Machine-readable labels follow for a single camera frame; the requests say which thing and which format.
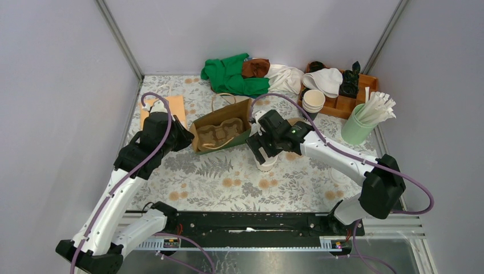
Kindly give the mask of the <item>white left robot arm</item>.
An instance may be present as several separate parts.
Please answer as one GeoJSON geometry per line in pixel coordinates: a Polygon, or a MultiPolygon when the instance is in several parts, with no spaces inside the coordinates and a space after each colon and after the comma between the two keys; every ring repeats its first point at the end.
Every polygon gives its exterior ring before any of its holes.
{"type": "Polygon", "coordinates": [[[118,225],[141,186],[169,152],[188,147],[194,139],[175,115],[153,112],[143,129],[118,153],[114,169],[92,214],[71,240],[61,240],[55,251],[70,262],[70,272],[117,273],[124,258],[151,235],[169,235],[178,226],[177,210],[155,202],[125,229],[118,225]]]}

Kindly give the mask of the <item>green paper bag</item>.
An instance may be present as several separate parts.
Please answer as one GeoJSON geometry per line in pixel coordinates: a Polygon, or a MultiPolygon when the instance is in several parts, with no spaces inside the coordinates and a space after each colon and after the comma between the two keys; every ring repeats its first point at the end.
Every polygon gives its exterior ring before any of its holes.
{"type": "Polygon", "coordinates": [[[252,102],[251,98],[229,93],[213,95],[210,112],[195,120],[189,128],[193,135],[193,151],[207,154],[244,144],[251,133],[252,102]]]}

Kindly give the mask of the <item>cardboard cup carrier tray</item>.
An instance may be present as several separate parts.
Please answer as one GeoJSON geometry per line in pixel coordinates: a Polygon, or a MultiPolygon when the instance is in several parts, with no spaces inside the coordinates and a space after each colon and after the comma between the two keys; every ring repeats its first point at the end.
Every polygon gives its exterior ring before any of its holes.
{"type": "Polygon", "coordinates": [[[218,126],[207,125],[197,130],[199,151],[212,151],[223,148],[238,137],[244,130],[244,123],[240,118],[230,118],[218,126]]]}

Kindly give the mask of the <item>single white paper cup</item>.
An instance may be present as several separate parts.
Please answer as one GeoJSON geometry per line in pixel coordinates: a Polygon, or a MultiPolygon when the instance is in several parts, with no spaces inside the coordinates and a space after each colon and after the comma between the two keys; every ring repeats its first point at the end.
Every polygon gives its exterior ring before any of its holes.
{"type": "Polygon", "coordinates": [[[276,162],[277,162],[276,158],[269,159],[263,164],[260,164],[258,161],[256,161],[256,166],[259,171],[268,172],[275,166],[276,162]]]}

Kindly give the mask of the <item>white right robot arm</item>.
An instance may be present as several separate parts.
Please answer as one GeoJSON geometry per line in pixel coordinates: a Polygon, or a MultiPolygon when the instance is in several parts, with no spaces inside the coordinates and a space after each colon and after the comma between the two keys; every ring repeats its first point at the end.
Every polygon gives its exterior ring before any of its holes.
{"type": "Polygon", "coordinates": [[[310,124],[290,124],[275,110],[258,111],[252,121],[257,130],[246,143],[258,164],[283,151],[293,152],[328,164],[361,187],[359,194],[338,202],[330,211],[327,226],[332,234],[342,235],[358,219],[386,219],[406,188],[401,178],[387,171],[396,167],[389,155],[375,158],[358,154],[327,139],[310,124]]]}

